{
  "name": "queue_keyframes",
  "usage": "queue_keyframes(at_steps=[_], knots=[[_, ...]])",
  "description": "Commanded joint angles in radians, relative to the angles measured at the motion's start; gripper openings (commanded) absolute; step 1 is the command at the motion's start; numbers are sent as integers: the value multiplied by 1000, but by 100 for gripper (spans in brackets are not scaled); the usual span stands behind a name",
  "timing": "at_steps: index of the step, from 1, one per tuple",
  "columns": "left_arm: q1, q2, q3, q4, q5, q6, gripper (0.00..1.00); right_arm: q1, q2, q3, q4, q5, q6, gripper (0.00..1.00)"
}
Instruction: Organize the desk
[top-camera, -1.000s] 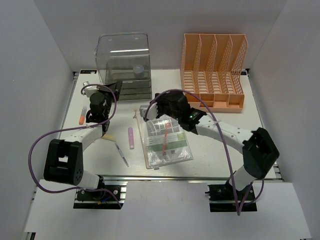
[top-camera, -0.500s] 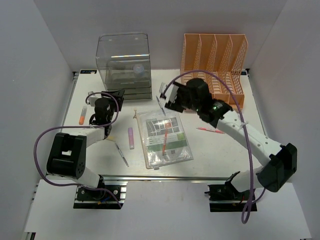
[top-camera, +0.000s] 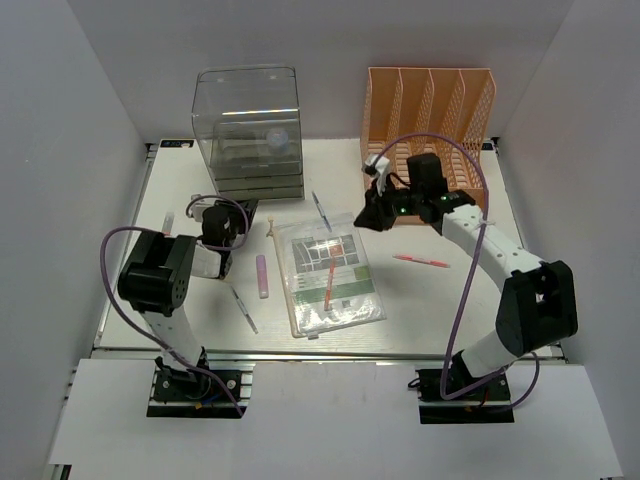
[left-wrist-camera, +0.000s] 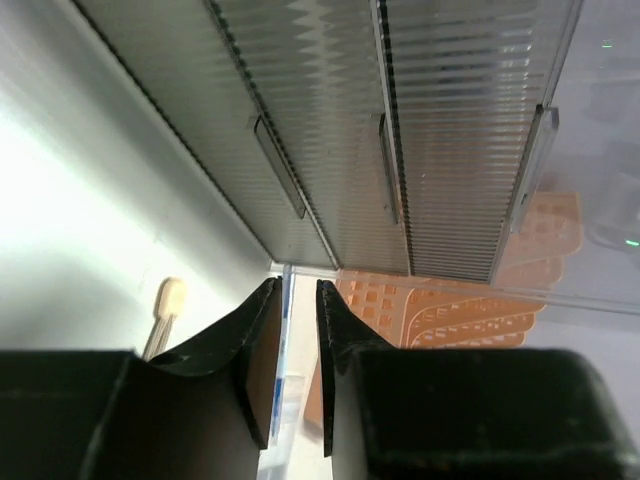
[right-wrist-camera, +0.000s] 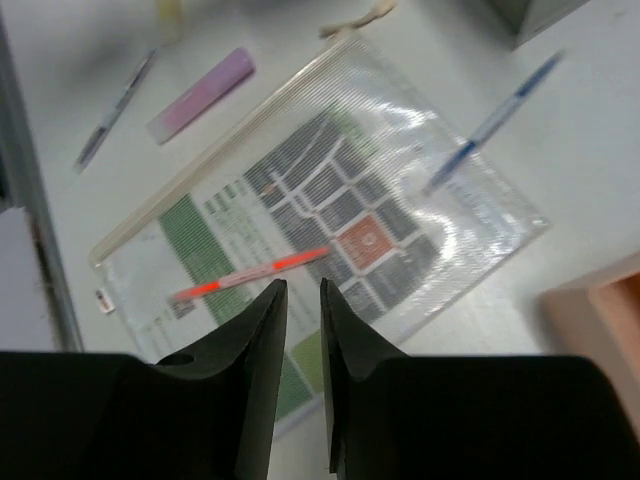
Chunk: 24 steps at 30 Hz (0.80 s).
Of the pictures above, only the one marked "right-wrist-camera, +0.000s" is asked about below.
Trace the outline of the purple highlighter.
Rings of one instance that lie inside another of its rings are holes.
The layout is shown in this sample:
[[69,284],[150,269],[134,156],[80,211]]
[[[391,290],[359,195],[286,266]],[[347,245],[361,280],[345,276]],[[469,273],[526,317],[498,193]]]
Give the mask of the purple highlighter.
[[147,124],[148,132],[157,144],[166,143],[254,72],[248,50],[236,48],[156,115]]

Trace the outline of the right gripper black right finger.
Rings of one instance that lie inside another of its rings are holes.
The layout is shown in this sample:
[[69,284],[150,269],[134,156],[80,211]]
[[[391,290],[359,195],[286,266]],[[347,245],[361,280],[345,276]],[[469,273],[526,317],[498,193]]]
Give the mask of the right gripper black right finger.
[[639,442],[580,356],[410,356],[320,286],[329,468],[340,479],[635,479]]

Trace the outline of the clear grey drawer organizer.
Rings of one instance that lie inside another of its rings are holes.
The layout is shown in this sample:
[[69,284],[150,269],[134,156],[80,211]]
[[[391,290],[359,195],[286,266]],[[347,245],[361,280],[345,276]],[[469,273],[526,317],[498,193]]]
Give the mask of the clear grey drawer organizer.
[[483,4],[493,17],[498,44],[515,50],[560,20],[576,11],[588,0],[486,0]]

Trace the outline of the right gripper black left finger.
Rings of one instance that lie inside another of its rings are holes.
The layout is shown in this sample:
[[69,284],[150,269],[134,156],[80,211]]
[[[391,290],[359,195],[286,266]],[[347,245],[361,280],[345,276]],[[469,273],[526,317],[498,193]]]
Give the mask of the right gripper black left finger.
[[5,352],[5,479],[263,479],[284,357],[287,285],[148,364]]

